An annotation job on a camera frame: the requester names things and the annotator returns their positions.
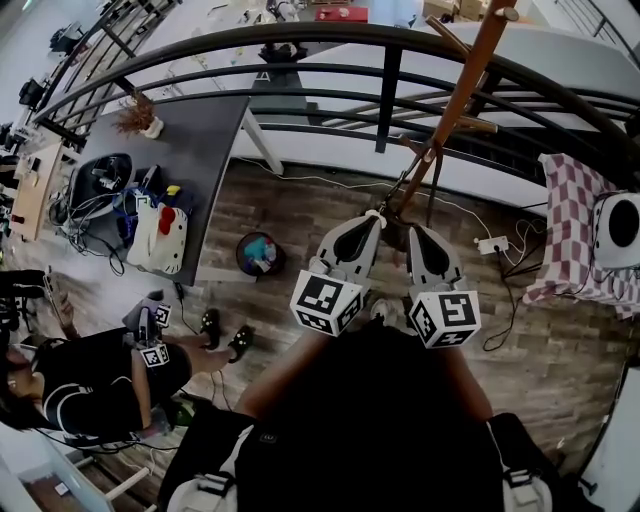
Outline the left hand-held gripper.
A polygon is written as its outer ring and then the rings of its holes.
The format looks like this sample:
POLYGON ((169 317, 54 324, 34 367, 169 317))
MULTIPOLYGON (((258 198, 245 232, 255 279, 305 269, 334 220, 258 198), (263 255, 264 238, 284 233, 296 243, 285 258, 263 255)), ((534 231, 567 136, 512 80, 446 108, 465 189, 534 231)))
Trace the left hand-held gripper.
POLYGON ((290 301, 297 323, 338 337, 365 305, 382 222, 372 216, 346 221, 323 238, 319 258, 299 273, 290 301))

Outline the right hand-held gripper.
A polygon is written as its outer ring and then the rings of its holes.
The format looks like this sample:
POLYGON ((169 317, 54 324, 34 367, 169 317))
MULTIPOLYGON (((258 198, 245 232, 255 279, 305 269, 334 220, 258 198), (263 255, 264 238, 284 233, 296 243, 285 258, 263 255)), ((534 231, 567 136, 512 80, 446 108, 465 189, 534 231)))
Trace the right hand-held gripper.
POLYGON ((461 262, 454 247, 436 231, 412 226, 408 230, 408 265, 413 284, 408 325, 426 349, 459 347, 481 329, 476 291, 427 291, 425 287, 452 285, 461 278, 461 262))

